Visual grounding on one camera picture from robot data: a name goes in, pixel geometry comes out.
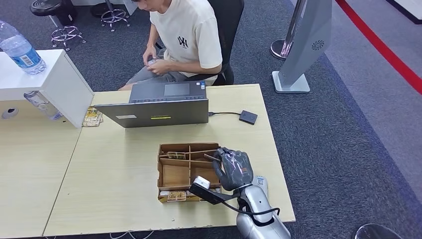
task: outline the robotic arm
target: robotic arm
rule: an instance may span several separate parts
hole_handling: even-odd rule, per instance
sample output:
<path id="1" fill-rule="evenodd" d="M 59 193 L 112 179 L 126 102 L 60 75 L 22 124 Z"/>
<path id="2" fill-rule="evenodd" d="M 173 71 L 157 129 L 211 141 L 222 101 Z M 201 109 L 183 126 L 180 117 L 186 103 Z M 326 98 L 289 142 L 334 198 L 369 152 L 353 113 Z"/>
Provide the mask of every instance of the robotic arm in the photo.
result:
<path id="1" fill-rule="evenodd" d="M 272 209 L 264 191 L 252 184 L 253 171 L 248 155 L 223 147 L 210 158 L 223 188 L 233 191 L 233 195 L 209 190 L 209 182 L 200 176 L 194 180 L 189 191 L 212 204 L 223 203 L 238 211 L 237 228 L 246 239 L 290 239 L 289 231 L 275 212 L 280 209 Z M 234 198 L 237 198 L 239 209 L 226 203 Z"/>

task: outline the red stripe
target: red stripe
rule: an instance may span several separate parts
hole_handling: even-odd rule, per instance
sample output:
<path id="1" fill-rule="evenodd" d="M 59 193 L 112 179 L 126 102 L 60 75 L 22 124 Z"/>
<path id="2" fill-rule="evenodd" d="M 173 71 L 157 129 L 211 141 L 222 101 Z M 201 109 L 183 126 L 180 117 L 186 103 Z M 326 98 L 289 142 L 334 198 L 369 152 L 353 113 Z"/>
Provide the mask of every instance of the red stripe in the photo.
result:
<path id="1" fill-rule="evenodd" d="M 394 69 L 420 94 L 422 94 L 422 79 L 412 71 L 388 46 L 368 27 L 359 15 L 345 0 L 336 0 L 347 16 L 352 20 L 362 34 L 371 42 L 379 53 L 391 64 Z"/>

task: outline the cardboard organizer box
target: cardboard organizer box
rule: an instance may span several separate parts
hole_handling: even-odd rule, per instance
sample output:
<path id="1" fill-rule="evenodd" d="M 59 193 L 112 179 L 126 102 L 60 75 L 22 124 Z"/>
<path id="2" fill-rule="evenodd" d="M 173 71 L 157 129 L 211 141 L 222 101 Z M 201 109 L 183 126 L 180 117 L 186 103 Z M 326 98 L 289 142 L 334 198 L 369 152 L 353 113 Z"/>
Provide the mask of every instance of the cardboard organizer box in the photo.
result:
<path id="1" fill-rule="evenodd" d="M 221 192 L 212 161 L 218 143 L 161 144 L 158 151 L 158 200 L 165 202 L 202 201 L 188 191 L 197 176 L 210 181 L 210 189 Z"/>

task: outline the t-shirt logo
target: t-shirt logo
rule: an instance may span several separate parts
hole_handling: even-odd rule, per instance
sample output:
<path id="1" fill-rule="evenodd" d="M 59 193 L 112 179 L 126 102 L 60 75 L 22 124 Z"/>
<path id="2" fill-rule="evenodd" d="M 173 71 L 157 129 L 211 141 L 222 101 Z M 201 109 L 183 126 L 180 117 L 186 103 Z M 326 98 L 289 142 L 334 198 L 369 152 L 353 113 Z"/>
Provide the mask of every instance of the t-shirt logo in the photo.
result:
<path id="1" fill-rule="evenodd" d="M 179 36 L 177 39 L 179 40 L 179 44 L 183 48 L 185 48 L 185 49 L 188 48 L 188 41 L 184 37 Z"/>

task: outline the white t-shirt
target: white t-shirt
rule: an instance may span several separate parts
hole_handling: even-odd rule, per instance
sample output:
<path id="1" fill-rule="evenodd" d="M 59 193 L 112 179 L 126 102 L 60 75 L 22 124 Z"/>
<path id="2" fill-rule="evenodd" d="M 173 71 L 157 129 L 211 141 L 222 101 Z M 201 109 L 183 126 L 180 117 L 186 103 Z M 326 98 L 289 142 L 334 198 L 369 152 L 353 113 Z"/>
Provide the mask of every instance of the white t-shirt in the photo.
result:
<path id="1" fill-rule="evenodd" d="M 172 0 L 164 14 L 150 12 L 150 20 L 167 48 L 165 60 L 199 61 L 205 69 L 222 63 L 217 20 L 207 0 Z M 196 75 L 181 73 L 188 77 Z M 208 79 L 207 85 L 215 79 Z"/>

